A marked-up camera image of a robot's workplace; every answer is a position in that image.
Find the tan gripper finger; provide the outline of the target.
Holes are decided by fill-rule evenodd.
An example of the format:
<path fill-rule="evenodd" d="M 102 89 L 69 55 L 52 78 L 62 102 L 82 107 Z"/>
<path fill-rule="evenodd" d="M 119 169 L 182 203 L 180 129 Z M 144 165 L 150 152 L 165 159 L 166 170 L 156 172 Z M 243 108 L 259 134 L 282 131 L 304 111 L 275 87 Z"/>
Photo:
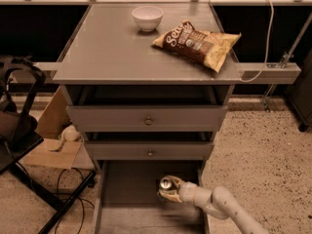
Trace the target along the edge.
<path fill-rule="evenodd" d="M 168 175 L 166 177 L 166 187 L 167 189 L 179 189 L 184 184 L 184 180 L 177 176 Z"/>
<path fill-rule="evenodd" d="M 172 202 L 181 203 L 181 199 L 176 190 L 159 190 L 159 194 Z"/>

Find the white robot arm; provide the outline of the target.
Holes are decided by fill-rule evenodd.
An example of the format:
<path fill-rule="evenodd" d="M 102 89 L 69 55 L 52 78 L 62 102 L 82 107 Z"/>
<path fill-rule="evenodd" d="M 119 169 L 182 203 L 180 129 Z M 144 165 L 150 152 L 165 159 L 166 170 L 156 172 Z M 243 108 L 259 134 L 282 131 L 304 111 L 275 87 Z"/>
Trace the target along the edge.
<path fill-rule="evenodd" d="M 242 234 L 269 234 L 224 186 L 213 190 L 173 175 L 160 180 L 159 194 L 170 201 L 192 205 L 217 219 L 231 218 Z"/>

